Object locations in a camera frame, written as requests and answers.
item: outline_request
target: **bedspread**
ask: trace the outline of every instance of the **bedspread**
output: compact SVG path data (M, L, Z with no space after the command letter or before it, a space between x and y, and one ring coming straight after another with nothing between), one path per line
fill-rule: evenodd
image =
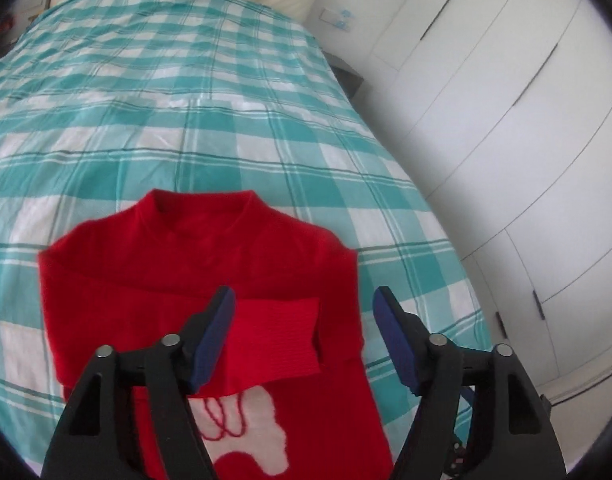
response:
M304 28L242 0L66 0L0 60L0 426L38 467L64 404L37 253L152 188L254 189L358 251L363 359L393 453L418 401L379 336L374 289L432 332L490 347L439 222Z

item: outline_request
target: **sweater sleeve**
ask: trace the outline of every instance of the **sweater sleeve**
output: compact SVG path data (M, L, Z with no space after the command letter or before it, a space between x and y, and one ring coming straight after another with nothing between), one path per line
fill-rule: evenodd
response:
M82 275L48 251L39 257L46 332L59 382L74 387L96 348L152 345L178 331L209 298L135 289ZM319 371L313 332L319 299L237 300L211 381L201 395L223 397L282 378Z

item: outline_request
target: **red object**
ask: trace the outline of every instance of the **red object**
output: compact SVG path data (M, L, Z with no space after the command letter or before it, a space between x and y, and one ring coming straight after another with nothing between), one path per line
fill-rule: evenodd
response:
M44 318L68 392L95 348L176 332L221 285L237 297L215 373L191 408L222 480L386 479L388 443L361 363L356 254L254 192L153 190L39 256ZM147 473L166 479L146 391Z

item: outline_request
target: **checkered bedspread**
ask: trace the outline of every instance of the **checkered bedspread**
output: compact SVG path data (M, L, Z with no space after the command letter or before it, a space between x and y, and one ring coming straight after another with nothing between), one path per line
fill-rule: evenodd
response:
M240 0L67 0L0 60L0 426L32 463L64 406L37 253L154 187L254 189L358 250L363 357L394 453L417 400L379 336L374 289L433 332L490 346L441 226L304 28Z

